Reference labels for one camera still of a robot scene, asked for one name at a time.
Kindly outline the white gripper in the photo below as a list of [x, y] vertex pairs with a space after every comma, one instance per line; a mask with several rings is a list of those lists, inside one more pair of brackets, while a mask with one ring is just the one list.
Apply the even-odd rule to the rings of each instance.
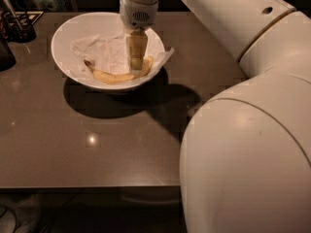
[[120, 16], [127, 32], [128, 64], [132, 70], [141, 70], [148, 43], [144, 30], [155, 24], [158, 0], [120, 0]]

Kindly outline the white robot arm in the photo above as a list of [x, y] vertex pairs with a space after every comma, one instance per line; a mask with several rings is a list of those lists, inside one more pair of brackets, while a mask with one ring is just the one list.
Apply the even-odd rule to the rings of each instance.
[[[121, 0], [146, 28], [158, 0]], [[206, 102], [181, 146], [188, 233], [311, 233], [310, 19], [283, 0], [182, 0], [248, 79]]]

